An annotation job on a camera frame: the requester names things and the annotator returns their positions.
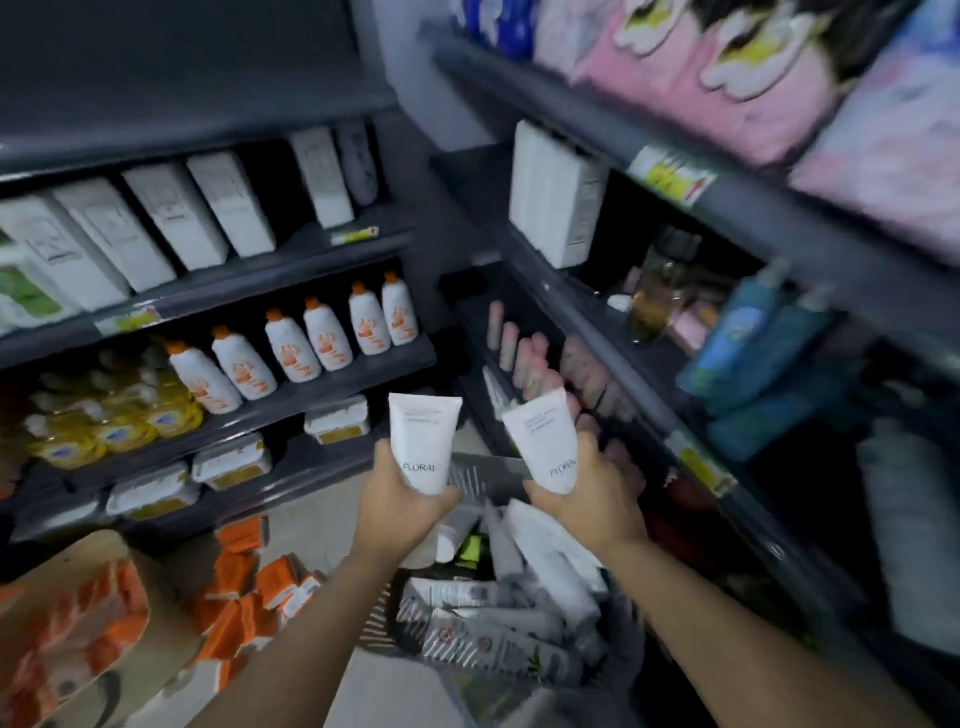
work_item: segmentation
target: person's right arm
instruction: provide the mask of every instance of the person's right arm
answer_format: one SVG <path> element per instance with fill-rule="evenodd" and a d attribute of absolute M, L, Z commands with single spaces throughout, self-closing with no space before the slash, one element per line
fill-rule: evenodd
<path fill-rule="evenodd" d="M 580 433 L 577 484 L 530 499 L 612 571 L 722 728 L 929 726 L 910 704 L 875 701 L 802 644 L 646 538 L 617 467 Z"/>

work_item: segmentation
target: left hand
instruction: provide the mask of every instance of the left hand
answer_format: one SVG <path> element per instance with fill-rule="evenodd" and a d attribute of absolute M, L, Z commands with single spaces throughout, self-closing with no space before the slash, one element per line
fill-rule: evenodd
<path fill-rule="evenodd" d="M 373 472 L 360 496 L 350 553 L 371 556 L 395 570 L 463 496 L 449 485 L 438 496 L 425 496 L 407 486 L 390 440 L 380 440 L 373 451 Z"/>

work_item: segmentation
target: person's left arm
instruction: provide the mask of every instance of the person's left arm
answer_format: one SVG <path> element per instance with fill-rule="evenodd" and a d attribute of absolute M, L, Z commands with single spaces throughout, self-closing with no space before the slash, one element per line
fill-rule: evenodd
<path fill-rule="evenodd" d="M 384 586 L 460 498 L 451 487 L 436 497 L 408 488 L 390 441 L 378 442 L 349 556 L 189 728 L 322 726 Z"/>

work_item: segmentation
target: teal package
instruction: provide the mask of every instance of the teal package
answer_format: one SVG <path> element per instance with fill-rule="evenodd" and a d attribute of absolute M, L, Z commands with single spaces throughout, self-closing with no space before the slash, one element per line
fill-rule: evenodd
<path fill-rule="evenodd" d="M 717 380 L 733 367 L 747 344 L 780 306 L 780 285 L 787 263 L 776 259 L 752 278 L 744 279 L 731 294 L 696 358 L 677 375 L 677 386 L 693 397 L 706 399 Z"/>
<path fill-rule="evenodd" d="M 766 396 L 707 425 L 707 435 L 732 461 L 745 463 L 800 423 L 839 402 L 854 382 L 847 363 L 830 361 L 804 367 Z"/>
<path fill-rule="evenodd" d="M 705 397 L 707 412 L 719 417 L 759 397 L 834 319 L 817 291 L 778 310 L 747 344 L 732 369 L 714 382 Z"/>

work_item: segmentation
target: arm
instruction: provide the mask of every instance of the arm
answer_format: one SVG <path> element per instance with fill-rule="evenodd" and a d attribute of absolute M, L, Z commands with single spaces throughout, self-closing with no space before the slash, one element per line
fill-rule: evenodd
<path fill-rule="evenodd" d="M 720 726 L 920 725 L 894 713 L 800 643 L 646 538 L 636 500 L 596 439 L 578 437 L 577 484 L 567 496 L 527 483 L 530 499 L 613 572 L 643 610 Z"/>
<path fill-rule="evenodd" d="M 460 500 L 403 483 L 390 441 L 376 444 L 350 554 L 333 576 L 189 728 L 324 725 L 353 648 L 401 561 Z"/>

